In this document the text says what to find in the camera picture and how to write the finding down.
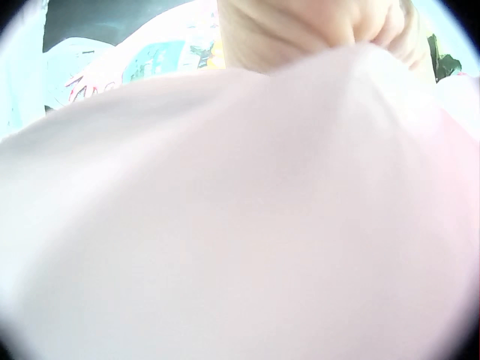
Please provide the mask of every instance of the pink fabric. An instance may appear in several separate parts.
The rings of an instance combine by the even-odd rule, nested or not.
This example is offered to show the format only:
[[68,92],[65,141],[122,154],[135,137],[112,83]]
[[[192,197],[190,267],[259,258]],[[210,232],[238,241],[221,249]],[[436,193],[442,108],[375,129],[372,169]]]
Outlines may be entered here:
[[35,358],[430,360],[478,308],[479,145],[369,45],[132,83],[0,144]]

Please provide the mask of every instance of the dark background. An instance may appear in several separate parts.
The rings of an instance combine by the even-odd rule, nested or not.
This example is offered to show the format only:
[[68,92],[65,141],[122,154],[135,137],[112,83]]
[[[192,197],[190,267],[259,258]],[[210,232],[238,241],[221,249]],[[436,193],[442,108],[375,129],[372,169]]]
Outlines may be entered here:
[[191,0],[50,0],[43,51],[68,37],[117,45],[155,16]]
[[[45,25],[44,51],[73,36],[117,45],[148,20],[189,1],[191,0],[50,0]],[[9,19],[24,2],[25,0],[7,0],[2,5],[0,31],[3,31]],[[479,12],[475,5],[477,2],[449,0],[444,3],[464,26],[478,49]],[[445,360],[476,360],[478,358],[477,322],[476,328],[472,330],[465,344],[460,346],[455,355],[446,355]],[[9,359],[5,346],[0,341],[0,360]]]

